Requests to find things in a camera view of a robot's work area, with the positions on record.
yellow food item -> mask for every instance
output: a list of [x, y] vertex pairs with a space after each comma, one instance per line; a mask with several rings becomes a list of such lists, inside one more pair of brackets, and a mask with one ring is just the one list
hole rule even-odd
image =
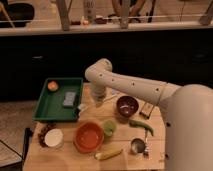
[[56, 91], [58, 90], [58, 84], [56, 81], [50, 81], [48, 84], [47, 84], [47, 88], [50, 90], [50, 91]]
[[109, 159], [111, 157], [117, 156], [122, 151], [123, 151], [123, 149], [121, 149], [121, 148], [119, 148], [119, 149], [109, 149], [109, 150], [106, 150], [106, 151], [97, 152], [94, 157], [97, 160], [105, 160], [105, 159]]

cable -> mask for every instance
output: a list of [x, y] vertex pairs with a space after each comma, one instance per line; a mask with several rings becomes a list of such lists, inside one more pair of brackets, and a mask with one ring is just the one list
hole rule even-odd
[[23, 160], [23, 157], [21, 154], [19, 154], [16, 150], [14, 150], [13, 148], [11, 148], [9, 145], [7, 145], [4, 141], [0, 140], [0, 142], [5, 145], [8, 149], [10, 149], [11, 151], [13, 151], [14, 153], [16, 153], [22, 160]]

corn cob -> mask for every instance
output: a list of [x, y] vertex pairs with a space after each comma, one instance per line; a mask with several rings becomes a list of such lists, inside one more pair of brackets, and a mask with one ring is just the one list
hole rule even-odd
[[123, 151], [123, 149], [110, 149], [110, 150], [106, 150], [106, 151], [102, 151], [102, 152], [97, 152], [95, 154], [95, 159], [97, 160], [105, 160], [105, 159], [109, 159], [111, 157], [117, 156], [118, 154], [120, 154]]

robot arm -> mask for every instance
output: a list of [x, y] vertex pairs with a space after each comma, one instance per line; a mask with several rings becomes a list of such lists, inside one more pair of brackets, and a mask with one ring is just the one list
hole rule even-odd
[[105, 97], [105, 87], [111, 87], [153, 105], [166, 108], [169, 97], [180, 88], [180, 86], [163, 81], [112, 73], [112, 64], [107, 59], [101, 59], [87, 68], [85, 77], [92, 83], [91, 94], [95, 101], [100, 101]]
[[91, 95], [103, 100], [106, 86], [143, 99], [166, 111], [165, 171], [213, 170], [213, 91], [202, 85], [183, 87], [112, 73], [101, 59], [87, 68]]

green tray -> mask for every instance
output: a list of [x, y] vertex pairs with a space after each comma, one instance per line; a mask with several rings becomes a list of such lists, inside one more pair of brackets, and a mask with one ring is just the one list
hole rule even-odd
[[[47, 88], [50, 81], [56, 81], [59, 89], [51, 92]], [[78, 105], [81, 103], [83, 89], [82, 78], [48, 78], [43, 86], [33, 120], [35, 121], [54, 121], [64, 122], [78, 120]], [[63, 107], [65, 93], [73, 91], [76, 93], [73, 107]]]

